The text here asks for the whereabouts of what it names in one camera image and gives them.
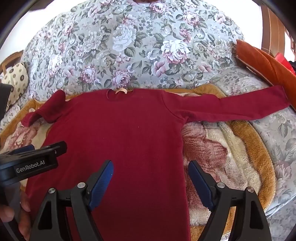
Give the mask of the dark red long-sleeve shirt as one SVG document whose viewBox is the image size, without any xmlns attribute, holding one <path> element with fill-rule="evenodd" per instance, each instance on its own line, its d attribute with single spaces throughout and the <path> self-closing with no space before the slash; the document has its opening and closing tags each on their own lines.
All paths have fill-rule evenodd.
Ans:
<svg viewBox="0 0 296 241">
<path fill-rule="evenodd" d="M 28 179 L 31 217 L 51 187 L 70 189 L 111 160 L 114 174 L 93 210 L 103 239 L 189 240 L 183 126 L 258 120 L 289 104 L 280 86 L 224 98 L 135 89 L 97 90 L 66 100 L 58 90 L 22 120 L 24 126 L 40 118 L 52 125 L 44 145 L 67 144 L 56 169 Z"/>
</svg>

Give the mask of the fleece blanket with orange border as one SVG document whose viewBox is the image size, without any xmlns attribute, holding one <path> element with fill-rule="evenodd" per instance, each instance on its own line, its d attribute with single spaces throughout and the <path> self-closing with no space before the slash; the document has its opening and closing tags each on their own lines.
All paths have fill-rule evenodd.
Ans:
<svg viewBox="0 0 296 241">
<path fill-rule="evenodd" d="M 33 144 L 41 147 L 50 131 L 50 124 L 39 120 L 26 128 L 21 120 L 42 102 L 29 100 L 1 132 L 1 151 Z M 275 174 L 270 154 L 255 128 L 247 121 L 188 123 L 182 129 L 184 166 L 196 159 L 216 181 L 231 188 L 251 186 L 263 209 L 275 195 Z"/>
</svg>

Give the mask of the floral bed sheet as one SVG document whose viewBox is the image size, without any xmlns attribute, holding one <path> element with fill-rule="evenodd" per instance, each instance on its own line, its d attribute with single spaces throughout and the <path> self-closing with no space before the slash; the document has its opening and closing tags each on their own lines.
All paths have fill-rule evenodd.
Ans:
<svg viewBox="0 0 296 241">
<path fill-rule="evenodd" d="M 231 90 L 243 92 L 265 87 L 266 84 L 247 70 L 230 67 L 212 78 L 211 83 L 195 89 L 170 89 L 174 93 L 213 93 L 222 97 Z M 249 152 L 254 168 L 259 172 L 261 187 L 259 200 L 270 219 L 274 214 L 294 199 L 295 190 L 280 184 L 276 164 L 284 165 L 284 158 L 295 154 L 293 132 L 295 131 L 295 113 L 287 108 L 261 120 L 246 125 L 240 121 L 227 123 L 233 133 L 241 138 Z"/>
</svg>

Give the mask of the cream dotted pillow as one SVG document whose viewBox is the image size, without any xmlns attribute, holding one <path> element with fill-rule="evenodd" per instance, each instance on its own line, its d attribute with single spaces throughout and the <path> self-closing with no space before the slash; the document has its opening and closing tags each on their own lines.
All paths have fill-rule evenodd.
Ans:
<svg viewBox="0 0 296 241">
<path fill-rule="evenodd" d="M 10 108 L 23 95 L 28 86 L 28 73 L 22 62 L 14 65 L 3 77 L 2 83 L 11 85 L 11 93 L 6 105 L 6 110 Z"/>
</svg>

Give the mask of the orange velvet cushion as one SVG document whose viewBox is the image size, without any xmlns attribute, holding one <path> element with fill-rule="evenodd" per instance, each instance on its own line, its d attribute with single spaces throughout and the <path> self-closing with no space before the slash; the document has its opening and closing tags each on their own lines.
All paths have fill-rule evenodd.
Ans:
<svg viewBox="0 0 296 241">
<path fill-rule="evenodd" d="M 295 108 L 295 75 L 266 52 L 247 42 L 236 41 L 237 59 L 270 85 L 284 88 L 288 100 Z"/>
</svg>

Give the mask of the floral grey quilt bundle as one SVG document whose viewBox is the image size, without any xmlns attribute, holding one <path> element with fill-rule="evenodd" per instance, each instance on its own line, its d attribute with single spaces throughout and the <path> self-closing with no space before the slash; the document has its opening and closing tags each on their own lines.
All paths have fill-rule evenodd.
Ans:
<svg viewBox="0 0 296 241">
<path fill-rule="evenodd" d="M 85 1 L 51 19 L 22 60 L 30 96 L 194 88 L 232 66 L 239 27 L 206 1 Z"/>
</svg>

